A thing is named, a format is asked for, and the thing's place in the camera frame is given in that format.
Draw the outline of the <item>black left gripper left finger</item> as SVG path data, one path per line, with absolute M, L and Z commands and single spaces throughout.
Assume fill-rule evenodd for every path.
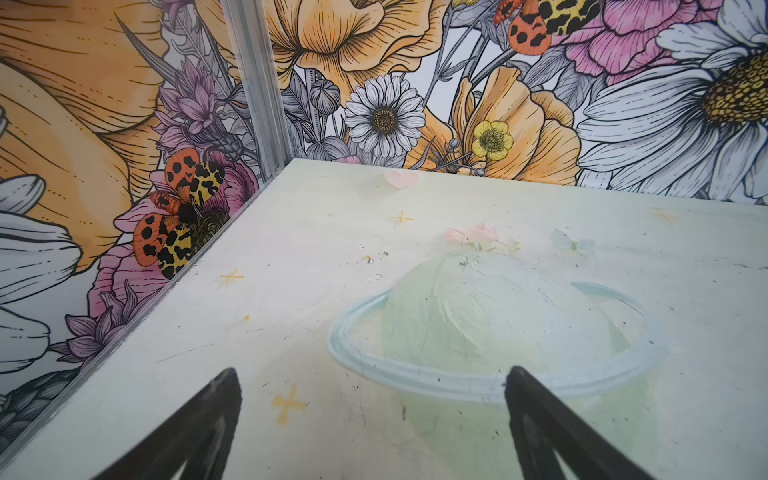
M 221 479 L 242 406 L 236 370 L 227 368 L 98 479 Z

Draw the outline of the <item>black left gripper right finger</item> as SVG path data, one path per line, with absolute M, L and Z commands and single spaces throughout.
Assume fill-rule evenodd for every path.
M 579 479 L 650 477 L 526 369 L 511 369 L 504 398 L 524 478 L 563 479 L 562 464 Z

